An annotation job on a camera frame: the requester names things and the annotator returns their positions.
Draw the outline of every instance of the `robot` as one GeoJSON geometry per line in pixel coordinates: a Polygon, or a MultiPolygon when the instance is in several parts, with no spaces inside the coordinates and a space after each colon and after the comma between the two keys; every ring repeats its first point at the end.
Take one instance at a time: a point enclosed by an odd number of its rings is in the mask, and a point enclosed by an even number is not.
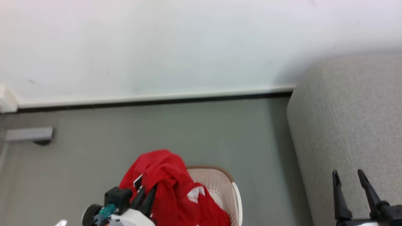
{"type": "Polygon", "coordinates": [[[363,170],[359,169],[357,174],[369,202],[370,218],[352,219],[352,212],[348,209],[340,189],[342,184],[338,173],[337,171],[333,171],[332,185],[334,190],[336,226],[402,226],[402,205],[390,205],[387,201],[380,200],[363,170]]]}
{"type": "Polygon", "coordinates": [[[155,185],[145,196],[141,178],[134,182],[138,187],[137,195],[130,202],[133,192],[130,189],[114,187],[105,193],[104,206],[90,205],[82,217],[83,226],[155,226],[152,219],[152,204],[155,199],[155,185]]]}

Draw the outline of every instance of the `black wheel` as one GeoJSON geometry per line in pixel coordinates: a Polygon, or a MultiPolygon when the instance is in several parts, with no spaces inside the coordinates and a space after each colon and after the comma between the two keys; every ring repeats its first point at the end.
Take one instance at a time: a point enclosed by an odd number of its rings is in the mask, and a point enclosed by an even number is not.
{"type": "Polygon", "coordinates": [[[46,146],[46,145],[50,144],[51,140],[38,140],[38,141],[33,141],[33,142],[40,146],[46,146]]]}
{"type": "Polygon", "coordinates": [[[88,206],[82,216],[82,226],[96,226],[96,224],[91,224],[91,222],[94,220],[94,216],[97,215],[102,208],[103,206],[97,204],[88,206]]]}

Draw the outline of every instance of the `basket rim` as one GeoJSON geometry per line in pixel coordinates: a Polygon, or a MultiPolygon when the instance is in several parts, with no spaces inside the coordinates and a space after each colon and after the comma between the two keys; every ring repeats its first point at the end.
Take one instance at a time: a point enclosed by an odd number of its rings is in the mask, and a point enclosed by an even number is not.
{"type": "Polygon", "coordinates": [[[191,166],[187,166],[187,169],[214,169],[214,170],[218,170],[218,171],[221,171],[222,173],[224,173],[229,178],[231,183],[234,182],[234,179],[230,175],[230,173],[228,171],[226,171],[224,168],[219,167],[219,166],[214,166],[214,165],[191,165],[191,166]]]}

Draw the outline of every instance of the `gray sofa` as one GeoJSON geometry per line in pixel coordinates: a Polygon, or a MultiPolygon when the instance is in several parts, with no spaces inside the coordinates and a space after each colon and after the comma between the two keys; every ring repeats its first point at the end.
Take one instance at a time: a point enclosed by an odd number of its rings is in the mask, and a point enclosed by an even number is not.
{"type": "Polygon", "coordinates": [[[354,218],[369,206],[357,176],[402,204],[402,55],[327,60],[297,84],[288,121],[315,226],[335,225],[332,171],[354,218]]]}

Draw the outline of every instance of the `white plastic basket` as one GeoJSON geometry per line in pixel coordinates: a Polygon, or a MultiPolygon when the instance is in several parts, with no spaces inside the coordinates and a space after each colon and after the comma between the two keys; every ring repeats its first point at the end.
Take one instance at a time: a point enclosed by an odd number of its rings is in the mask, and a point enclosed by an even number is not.
{"type": "Polygon", "coordinates": [[[239,189],[232,176],[216,166],[189,166],[187,171],[194,182],[203,184],[211,197],[230,217],[231,226],[241,226],[243,206],[239,189]]]}

